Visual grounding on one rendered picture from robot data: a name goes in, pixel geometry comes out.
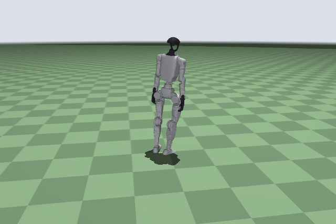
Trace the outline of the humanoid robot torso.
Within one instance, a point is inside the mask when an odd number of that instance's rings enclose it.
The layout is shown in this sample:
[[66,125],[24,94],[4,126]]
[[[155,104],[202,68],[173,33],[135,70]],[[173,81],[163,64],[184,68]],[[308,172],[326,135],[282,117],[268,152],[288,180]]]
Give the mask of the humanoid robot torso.
[[166,81],[164,87],[161,88],[161,97],[172,99],[171,94],[174,92],[172,82],[176,81],[179,75],[177,58],[180,56],[178,56],[178,54],[175,54],[175,56],[168,56],[166,53],[161,56],[160,75],[161,80]]

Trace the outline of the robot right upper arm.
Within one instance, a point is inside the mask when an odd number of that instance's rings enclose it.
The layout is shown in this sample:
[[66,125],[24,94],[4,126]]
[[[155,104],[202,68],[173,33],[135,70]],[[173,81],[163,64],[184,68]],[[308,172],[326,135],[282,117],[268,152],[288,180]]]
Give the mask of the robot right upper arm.
[[186,60],[183,59],[183,58],[178,57],[177,58],[177,63],[179,65],[179,71],[178,71],[179,77],[178,77],[178,81],[182,82],[184,74],[185,74]]

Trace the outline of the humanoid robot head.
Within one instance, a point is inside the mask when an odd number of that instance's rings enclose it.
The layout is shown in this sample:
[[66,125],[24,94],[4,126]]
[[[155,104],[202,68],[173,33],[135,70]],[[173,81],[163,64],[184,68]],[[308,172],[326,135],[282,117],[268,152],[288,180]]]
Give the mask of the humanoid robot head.
[[[169,50],[169,52],[166,55],[175,56],[175,51],[178,50],[180,41],[175,37],[171,37],[167,40],[167,43],[170,43],[171,49]],[[174,50],[172,46],[174,46],[175,44],[177,45],[177,48]]]

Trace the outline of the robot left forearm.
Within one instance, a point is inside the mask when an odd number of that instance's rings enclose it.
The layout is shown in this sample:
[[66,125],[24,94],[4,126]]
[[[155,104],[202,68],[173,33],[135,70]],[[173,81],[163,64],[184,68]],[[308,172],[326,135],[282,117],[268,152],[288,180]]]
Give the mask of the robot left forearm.
[[154,79],[155,79],[155,81],[154,81],[154,87],[156,88],[156,91],[158,91],[159,84],[160,84],[160,77],[156,76],[156,74],[155,74]]

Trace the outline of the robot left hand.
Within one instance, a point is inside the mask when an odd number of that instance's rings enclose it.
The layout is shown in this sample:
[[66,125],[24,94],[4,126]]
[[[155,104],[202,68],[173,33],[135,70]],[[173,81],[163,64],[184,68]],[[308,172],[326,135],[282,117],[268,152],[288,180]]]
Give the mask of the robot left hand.
[[152,101],[152,103],[156,104],[155,103],[156,101],[155,101],[155,98],[154,98],[154,93],[156,92],[156,88],[155,87],[153,88],[152,92],[153,92],[153,94],[152,94],[152,100],[151,101]]

